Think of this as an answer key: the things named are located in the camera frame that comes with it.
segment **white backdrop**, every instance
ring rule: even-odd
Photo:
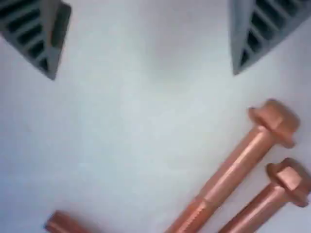
[[[276,98],[302,124],[273,148],[202,232],[215,233],[267,183],[264,166],[311,169],[311,21],[232,75],[225,0],[70,0],[55,82],[0,40],[0,226],[43,233],[55,209],[95,233],[161,233]],[[288,204],[260,233],[309,232]]]

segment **black slot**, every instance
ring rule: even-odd
[[[253,13],[252,23],[259,30],[263,38],[270,40],[273,37],[272,29],[256,13]]]
[[[261,49],[261,44],[258,39],[254,36],[253,32],[250,31],[247,37],[247,44],[253,52],[258,52]]]
[[[14,13],[15,11],[19,11],[23,9],[24,7],[29,6],[37,1],[38,0],[22,0],[16,3],[13,3],[11,5],[8,5],[0,10],[0,18],[5,18],[11,13]]]
[[[285,19],[266,0],[256,0],[256,5],[269,17],[269,19],[281,29],[285,24]]]
[[[19,36],[17,40],[22,45],[26,45],[29,41],[31,41],[34,37],[39,35],[42,32],[42,25],[37,24],[34,28],[30,29],[29,31],[25,32],[23,35]]]
[[[53,47],[61,49],[64,43],[68,22],[70,19],[71,7],[62,4],[56,15],[56,20],[53,26],[51,44]]]
[[[244,50],[241,59],[241,66],[243,66],[249,59],[247,52]]]
[[[297,12],[297,7],[292,3],[291,0],[276,0],[277,4],[280,5],[289,15],[294,16]]]
[[[44,43],[43,41],[38,42],[35,44],[31,49],[28,50],[29,56],[32,58],[37,58],[44,50]]]
[[[42,59],[39,62],[39,66],[45,71],[48,72],[49,71],[49,65],[48,65],[48,60],[46,58]]]
[[[40,16],[39,9],[31,11],[30,13],[27,13],[24,16],[19,17],[16,20],[10,22],[7,28],[11,33],[16,32],[24,24],[31,22],[32,20],[38,18],[39,16]]]

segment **gray ribbed object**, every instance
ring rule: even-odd
[[[231,0],[234,74],[254,64],[311,14],[311,0]]]
[[[33,66],[56,77],[71,7],[60,0],[0,0],[0,31]]]

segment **copper-colored bolt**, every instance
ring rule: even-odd
[[[45,229],[50,233],[89,233],[62,211],[55,211],[45,224]]]
[[[268,100],[261,108],[250,108],[248,113],[255,123],[253,129],[166,233],[197,232],[273,145],[294,146],[292,135],[299,120],[280,102]]]
[[[253,233],[286,203],[308,205],[311,176],[294,159],[269,164],[271,183],[238,213],[219,233]]]

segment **bolt head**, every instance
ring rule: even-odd
[[[292,148],[293,133],[297,131],[299,118],[277,100],[267,100],[261,108],[249,108],[250,118],[258,125],[266,127],[279,143]]]
[[[280,164],[268,164],[267,173],[272,182],[286,190],[294,204],[300,207],[308,205],[311,176],[296,160],[287,158]]]

